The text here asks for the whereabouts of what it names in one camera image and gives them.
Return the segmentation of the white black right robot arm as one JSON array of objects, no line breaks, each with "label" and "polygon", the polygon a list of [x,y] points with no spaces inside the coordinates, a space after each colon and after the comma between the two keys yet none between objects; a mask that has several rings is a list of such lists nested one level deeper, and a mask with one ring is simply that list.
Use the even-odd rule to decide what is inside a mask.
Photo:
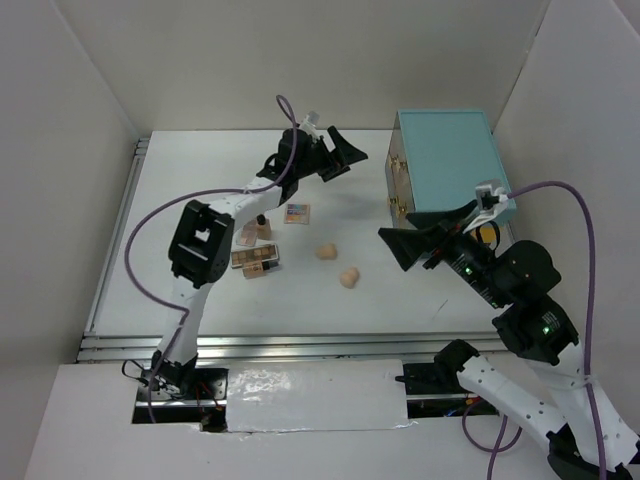
[{"label": "white black right robot arm", "polygon": [[469,343],[454,340],[435,357],[446,391],[479,395],[533,438],[561,479],[628,479],[639,461],[639,436],[587,372],[586,349],[563,308],[549,295],[561,280],[540,244],[522,240],[501,254],[479,232],[495,215],[475,202],[445,212],[408,214],[410,228],[378,234],[403,270],[447,265],[500,315],[500,340],[545,385],[547,404],[501,374]]}]

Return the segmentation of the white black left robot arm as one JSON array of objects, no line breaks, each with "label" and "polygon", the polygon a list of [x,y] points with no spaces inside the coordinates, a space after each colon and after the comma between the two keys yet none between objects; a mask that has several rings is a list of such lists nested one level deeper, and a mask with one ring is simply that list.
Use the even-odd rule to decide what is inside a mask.
[{"label": "white black left robot arm", "polygon": [[174,277],[171,298],[163,300],[138,279],[132,281],[143,295],[171,311],[142,381],[149,392],[163,389],[182,399],[194,391],[204,307],[211,288],[230,266],[235,233],[285,204],[302,179],[317,175],[328,182],[367,157],[335,127],[319,135],[311,127],[294,126],[283,132],[277,151],[246,186],[214,190],[211,203],[201,201],[199,193],[180,197],[184,208],[168,249]]}]

